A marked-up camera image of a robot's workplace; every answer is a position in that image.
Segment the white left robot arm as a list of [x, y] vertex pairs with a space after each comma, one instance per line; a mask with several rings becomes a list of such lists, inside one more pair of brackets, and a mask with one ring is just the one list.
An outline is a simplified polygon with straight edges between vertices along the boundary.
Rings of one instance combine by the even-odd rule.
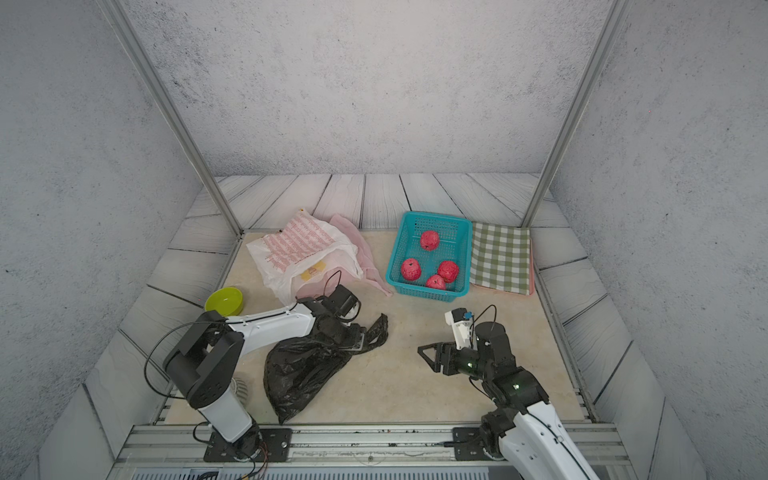
[[181, 399], [212, 427], [206, 460], [267, 458], [259, 425], [237, 397], [234, 375], [243, 356], [304, 337], [358, 350], [365, 338], [365, 328], [353, 322], [360, 308], [360, 300], [339, 285], [329, 295], [305, 297], [280, 309], [229, 317], [206, 311], [186, 324], [162, 368]]

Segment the pink plastic bag apple print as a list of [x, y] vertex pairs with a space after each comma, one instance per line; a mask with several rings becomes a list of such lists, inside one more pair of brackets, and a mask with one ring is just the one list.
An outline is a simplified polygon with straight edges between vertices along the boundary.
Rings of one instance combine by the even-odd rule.
[[329, 224], [346, 236], [345, 244], [356, 247], [356, 260], [352, 262], [349, 249], [334, 250], [293, 279], [294, 295], [299, 298], [324, 295], [326, 282], [339, 272], [342, 282], [363, 281], [391, 297], [393, 293], [374, 265], [373, 253], [357, 227], [340, 214], [335, 214]]

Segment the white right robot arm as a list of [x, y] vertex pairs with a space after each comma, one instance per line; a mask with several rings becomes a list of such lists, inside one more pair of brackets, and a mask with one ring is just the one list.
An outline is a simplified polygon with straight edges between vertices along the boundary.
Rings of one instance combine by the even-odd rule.
[[420, 346], [419, 356], [436, 373], [479, 382], [495, 405], [477, 428], [453, 430], [445, 445], [455, 458], [505, 460], [523, 479], [596, 479], [542, 384], [517, 364], [505, 327], [479, 323], [465, 308], [447, 312], [445, 321], [454, 341]]

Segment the black plastic bag knotted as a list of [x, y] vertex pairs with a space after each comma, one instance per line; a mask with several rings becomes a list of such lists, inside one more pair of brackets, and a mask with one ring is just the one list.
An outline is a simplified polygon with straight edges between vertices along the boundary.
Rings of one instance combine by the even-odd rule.
[[278, 342], [267, 354], [263, 375], [264, 391], [278, 423], [283, 425], [302, 412], [354, 356], [383, 346], [388, 327], [388, 316], [380, 315], [364, 332], [358, 351], [344, 349], [324, 334]]

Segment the pink white striped bag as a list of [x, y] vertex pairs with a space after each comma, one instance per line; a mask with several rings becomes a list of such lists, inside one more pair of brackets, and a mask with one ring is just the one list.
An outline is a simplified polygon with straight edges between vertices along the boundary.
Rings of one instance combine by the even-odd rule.
[[277, 233], [266, 234], [246, 245], [264, 285], [284, 305], [298, 296], [316, 296], [333, 273], [343, 278], [365, 277], [352, 239], [357, 228], [335, 215], [329, 221], [298, 211]]

